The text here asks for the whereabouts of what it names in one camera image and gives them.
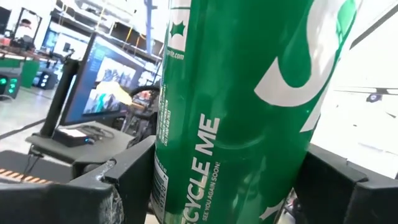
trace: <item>monitor screen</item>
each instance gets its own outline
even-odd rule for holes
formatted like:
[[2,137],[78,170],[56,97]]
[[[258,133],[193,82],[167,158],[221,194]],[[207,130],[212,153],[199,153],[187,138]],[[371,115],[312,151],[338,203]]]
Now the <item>monitor screen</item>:
[[60,121],[70,125],[122,116],[126,107],[114,95],[96,89],[100,82],[117,82],[125,89],[139,85],[144,65],[93,34]]

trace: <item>monitor bezel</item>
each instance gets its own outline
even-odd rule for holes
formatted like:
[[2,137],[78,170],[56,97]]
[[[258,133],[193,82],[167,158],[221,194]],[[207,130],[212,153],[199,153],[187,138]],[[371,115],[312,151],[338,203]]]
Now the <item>monitor bezel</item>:
[[117,117],[121,117],[121,116],[125,116],[126,115],[126,112],[121,111],[121,108],[120,108],[118,111],[107,111],[107,112],[95,113],[93,116],[85,116],[85,119],[81,119],[79,121],[67,121],[67,114],[68,114],[68,112],[70,110],[70,107],[72,105],[72,102],[73,102],[73,97],[72,96],[74,96],[76,94],[78,84],[81,82],[83,71],[84,71],[84,69],[86,67],[88,57],[90,56],[91,49],[92,49],[94,41],[95,41],[95,39],[97,37],[101,37],[105,41],[107,41],[110,44],[112,44],[109,41],[109,38],[107,38],[104,35],[101,35],[101,34],[99,34],[97,32],[93,32],[91,34],[90,40],[88,41],[86,52],[85,52],[85,54],[83,56],[82,61],[80,62],[80,66],[79,66],[78,72],[76,74],[75,82],[73,83],[73,86],[72,86],[72,88],[70,90],[70,93],[68,95],[68,99],[66,100],[64,109],[62,111],[62,115],[61,115],[60,122],[59,122],[59,125],[61,125],[61,126],[69,126],[69,125],[73,125],[73,124],[82,124],[82,123],[87,123],[87,122],[91,122],[91,121],[99,121],[99,120],[106,119],[106,118],[117,118]]

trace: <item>soda can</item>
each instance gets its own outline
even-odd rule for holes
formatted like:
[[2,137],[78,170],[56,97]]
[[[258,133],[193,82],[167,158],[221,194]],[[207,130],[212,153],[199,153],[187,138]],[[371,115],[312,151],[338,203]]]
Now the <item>soda can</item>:
[[174,0],[151,203],[160,223],[274,223],[359,0]]

